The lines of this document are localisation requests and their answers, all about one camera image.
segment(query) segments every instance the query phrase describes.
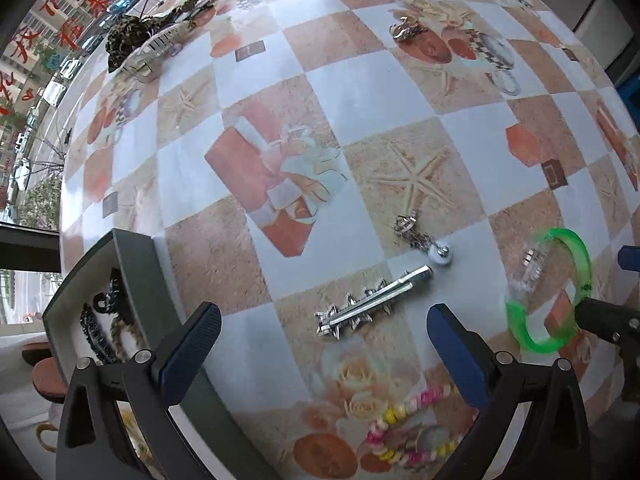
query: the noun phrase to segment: blue object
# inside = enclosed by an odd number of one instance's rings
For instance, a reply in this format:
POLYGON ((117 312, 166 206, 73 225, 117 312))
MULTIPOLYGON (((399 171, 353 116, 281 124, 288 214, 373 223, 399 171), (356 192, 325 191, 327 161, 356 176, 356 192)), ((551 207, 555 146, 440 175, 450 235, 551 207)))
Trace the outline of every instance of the blue object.
POLYGON ((222 315, 211 303, 160 371, 160 394, 167 405, 175 406, 182 401, 221 329, 222 315))
POLYGON ((437 308, 432 307, 427 313, 427 332, 462 398, 469 406, 484 410, 489 405, 489 389, 484 371, 437 308))
POLYGON ((630 77, 618 88, 618 94, 636 123, 636 128, 640 128, 640 75, 630 77))
POLYGON ((620 269, 640 272, 640 247, 623 245, 618 251, 618 265, 620 269))

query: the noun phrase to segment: glass window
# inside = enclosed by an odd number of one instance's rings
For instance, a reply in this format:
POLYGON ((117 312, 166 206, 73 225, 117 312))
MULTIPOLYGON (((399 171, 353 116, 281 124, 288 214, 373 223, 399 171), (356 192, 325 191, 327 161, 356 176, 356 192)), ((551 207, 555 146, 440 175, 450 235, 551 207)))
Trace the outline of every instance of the glass window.
POLYGON ((0 324, 31 323, 62 283, 62 274, 0 269, 0 324))

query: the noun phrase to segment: car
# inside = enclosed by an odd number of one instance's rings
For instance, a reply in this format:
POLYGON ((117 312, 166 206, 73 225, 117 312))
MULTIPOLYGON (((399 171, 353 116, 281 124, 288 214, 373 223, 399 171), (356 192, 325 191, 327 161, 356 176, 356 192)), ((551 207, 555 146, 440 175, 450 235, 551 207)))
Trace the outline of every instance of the car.
POLYGON ((42 98, 53 107, 57 107, 65 96, 66 86, 57 81, 49 81, 42 98))
POLYGON ((107 8, 107 12, 118 15, 125 14, 127 11, 135 7, 136 3, 139 1, 140 0, 116 0, 107 8))
POLYGON ((27 126, 31 126, 33 128, 37 122, 38 122, 37 115, 33 115, 33 114, 27 115, 27 126))
POLYGON ((89 55, 92 54, 96 48, 102 43, 104 39, 104 34, 94 34, 93 36, 89 36, 84 42, 80 45, 82 51, 89 55))
POLYGON ((33 131, 32 128, 27 127, 23 132, 18 134, 18 139, 15 141, 15 153, 23 153, 29 140, 29 135, 33 131))
POLYGON ((81 68, 82 61, 79 59, 65 59, 60 65, 60 77, 73 79, 81 68))
POLYGON ((14 179, 20 191, 26 191, 31 177, 31 164, 24 158, 20 166, 14 169, 14 179))
POLYGON ((102 30, 109 30, 115 22, 120 18, 119 12, 106 12, 102 16, 102 20, 98 23, 98 27, 102 30))

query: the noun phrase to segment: black beaded bracelet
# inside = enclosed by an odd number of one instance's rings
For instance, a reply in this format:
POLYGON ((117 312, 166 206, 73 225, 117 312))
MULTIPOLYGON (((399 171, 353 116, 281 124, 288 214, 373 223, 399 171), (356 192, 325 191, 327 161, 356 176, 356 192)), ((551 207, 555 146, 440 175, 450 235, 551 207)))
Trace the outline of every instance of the black beaded bracelet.
POLYGON ((104 332, 102 332, 97 319, 95 319, 93 311, 86 303, 84 304, 82 314, 80 315, 80 326, 91 350, 101 362, 104 364, 120 362, 113 346, 111 346, 109 340, 104 335, 104 332))

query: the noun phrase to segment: green bracelet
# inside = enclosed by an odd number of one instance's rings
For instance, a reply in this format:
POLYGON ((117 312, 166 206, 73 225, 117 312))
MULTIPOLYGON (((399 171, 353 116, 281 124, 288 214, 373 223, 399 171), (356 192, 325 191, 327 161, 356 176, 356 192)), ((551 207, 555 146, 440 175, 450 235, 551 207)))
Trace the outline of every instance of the green bracelet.
POLYGON ((511 333, 518 343, 520 343, 521 347, 538 354, 548 354, 558 351, 577 333, 578 326, 574 318, 574 308, 591 293, 591 260, 584 242, 576 233, 563 227, 552 227, 543 235, 540 241, 545 242, 551 240, 558 240, 569 249, 574 260, 578 281, 574 300, 572 301, 573 308, 558 330, 558 333, 543 341, 533 341, 527 329, 526 308, 517 300, 510 299, 506 301, 509 330, 511 330, 511 333))

